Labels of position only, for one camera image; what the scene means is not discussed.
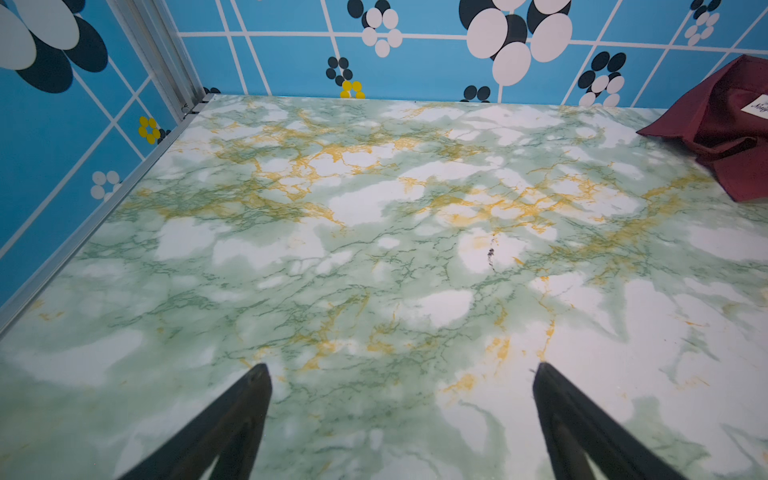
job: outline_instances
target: green and white marble surface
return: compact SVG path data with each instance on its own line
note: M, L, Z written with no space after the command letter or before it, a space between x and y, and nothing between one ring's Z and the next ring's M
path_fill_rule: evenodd
M768 205L659 114L217 97L0 341L0 477L120 475L265 362L253 478L551 478L546 359L768 478Z

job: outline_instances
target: white oval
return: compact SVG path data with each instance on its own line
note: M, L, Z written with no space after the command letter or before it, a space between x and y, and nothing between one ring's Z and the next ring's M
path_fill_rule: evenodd
M608 95L608 98L603 100L603 106L604 107L615 107L619 104L619 94L610 94Z
M707 23L707 20L709 19L710 19L710 13L704 12L703 14L701 14L699 18L696 19L696 25L704 25L705 23Z
M496 5L499 10L504 10L505 12L512 12L524 3L525 0L493 0L493 5Z
M107 182L107 176L104 175L104 172L94 172L94 174L91 175L91 179L97 185L104 185Z
M594 93L599 94L600 92L605 90L605 88L608 86L609 81L610 79L608 78L607 75L600 75L599 77L595 78L594 81L592 82L591 90Z
M591 91L583 94L578 101L578 104L582 107L589 107L594 103L595 95Z
M69 50L80 41L78 23L61 0L20 0L16 10L27 28L53 48Z
M389 42L389 46L392 48L398 48L400 45L402 45L402 33L400 33L400 30L397 28L390 30L386 36L386 39Z
M378 8L373 7L366 13L366 22L374 28L378 28L382 24L382 13Z
M507 39L507 17L498 8L478 13L467 29L469 53L477 58L490 58Z
M13 12L0 5L0 67L24 70L38 56L35 40Z
M373 28L366 27L365 30L362 31L362 43L369 47L376 45L376 38L376 30Z
M566 14L549 15L531 37L531 55L541 63L555 60L568 47L573 32L574 26Z
M394 8L388 8L384 11L384 15L382 15L382 21L384 22L384 26L388 29L392 30L393 28L397 27L397 21L399 20L397 16L397 12L395 12Z
M91 196L96 200L101 200L104 198L104 187L101 185L94 185L91 187Z
M544 15L550 15L551 13L557 13L571 0L533 0L536 9Z
M389 43L387 43L387 40L382 39L376 42L376 54L381 58L389 55Z
M531 51L519 41L504 46L493 61L493 79L502 87L523 79L531 67Z
M617 91L621 90L621 88L624 86L624 77L619 75L618 77L615 77L613 80L608 82L608 86L605 88L605 91L609 94L614 94Z

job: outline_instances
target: blue wall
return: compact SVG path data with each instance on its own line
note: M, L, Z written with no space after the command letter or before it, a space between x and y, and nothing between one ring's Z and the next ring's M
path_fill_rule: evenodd
M104 0L48 4L0 1L0 304L176 126Z
M768 17L756 22L768 7L766 0L166 3L203 85L231 94L346 95L335 78L326 76L335 64L329 65L329 58L338 56L349 62L353 73L347 85L352 96L357 95L349 89L355 81L367 98L442 101L463 99L472 85L475 88L467 92L470 98L474 90L481 92L481 98L490 90L487 99L495 102L501 83L506 85L501 95L504 103L607 101L620 107L666 108L741 53L768 55ZM385 13L373 12L371 30L364 34L363 22L376 6ZM388 7L396 15L387 14ZM496 12L482 12L488 8ZM462 24L462 16L467 25ZM499 48L502 51L495 60L478 57ZM593 75L589 71L596 57ZM342 73L336 67L328 75ZM603 88L607 80L619 76L621 80ZM594 100L589 94L592 78L597 81L594 89L599 90ZM478 101L477 95L472 100Z

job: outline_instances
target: white tag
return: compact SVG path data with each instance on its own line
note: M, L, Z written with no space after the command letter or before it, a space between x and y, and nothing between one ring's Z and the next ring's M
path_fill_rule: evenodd
M757 100L742 108L741 111L768 119L768 95L760 95Z

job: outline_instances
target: folded cloth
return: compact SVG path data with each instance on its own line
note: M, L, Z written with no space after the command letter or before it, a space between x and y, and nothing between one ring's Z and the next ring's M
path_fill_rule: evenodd
M638 131L680 138L735 201L768 197L768 119L741 111L768 94L768 60L741 55Z

